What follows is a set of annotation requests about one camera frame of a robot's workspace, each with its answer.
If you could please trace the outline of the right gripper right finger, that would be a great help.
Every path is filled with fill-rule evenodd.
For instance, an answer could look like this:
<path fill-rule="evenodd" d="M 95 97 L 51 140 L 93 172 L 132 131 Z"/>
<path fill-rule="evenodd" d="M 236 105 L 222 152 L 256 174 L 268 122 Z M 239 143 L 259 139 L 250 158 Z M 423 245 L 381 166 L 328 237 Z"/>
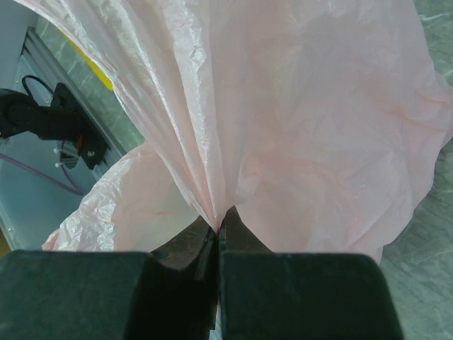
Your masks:
<path fill-rule="evenodd" d="M 219 229 L 225 339 L 402 339 L 389 287 L 363 254 L 277 253 L 230 209 Z"/>

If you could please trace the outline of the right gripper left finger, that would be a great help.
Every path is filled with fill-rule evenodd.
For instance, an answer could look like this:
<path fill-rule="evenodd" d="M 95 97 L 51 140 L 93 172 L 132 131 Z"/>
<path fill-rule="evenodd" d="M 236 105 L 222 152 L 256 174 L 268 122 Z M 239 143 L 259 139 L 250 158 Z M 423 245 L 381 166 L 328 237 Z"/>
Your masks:
<path fill-rule="evenodd" d="M 149 253 L 13 251 L 1 260 L 1 338 L 207 339 L 216 275 L 202 218 Z"/>

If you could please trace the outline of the pink plastic bag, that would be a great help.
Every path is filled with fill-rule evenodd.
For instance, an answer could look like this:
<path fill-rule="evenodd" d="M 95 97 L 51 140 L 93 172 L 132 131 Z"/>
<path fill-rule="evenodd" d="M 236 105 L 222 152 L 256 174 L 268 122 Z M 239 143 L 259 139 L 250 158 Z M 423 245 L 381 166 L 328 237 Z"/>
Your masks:
<path fill-rule="evenodd" d="M 412 1 L 26 1 L 145 138 L 44 243 L 151 251 L 236 207 L 276 252 L 380 260 L 432 187 L 452 88 Z"/>

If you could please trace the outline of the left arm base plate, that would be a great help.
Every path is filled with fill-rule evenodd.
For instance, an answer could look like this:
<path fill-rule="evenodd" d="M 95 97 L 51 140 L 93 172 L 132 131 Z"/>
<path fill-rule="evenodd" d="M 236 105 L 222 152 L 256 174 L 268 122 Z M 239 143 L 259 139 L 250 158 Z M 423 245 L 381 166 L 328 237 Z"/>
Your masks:
<path fill-rule="evenodd" d="M 63 83 L 50 91 L 50 105 L 38 104 L 28 88 L 28 79 L 47 85 L 42 79 L 27 75 L 22 78 L 25 93 L 1 90 L 1 137 L 31 132 L 41 140 L 71 142 L 87 167 L 94 169 L 104 160 L 108 144 L 86 110 Z"/>

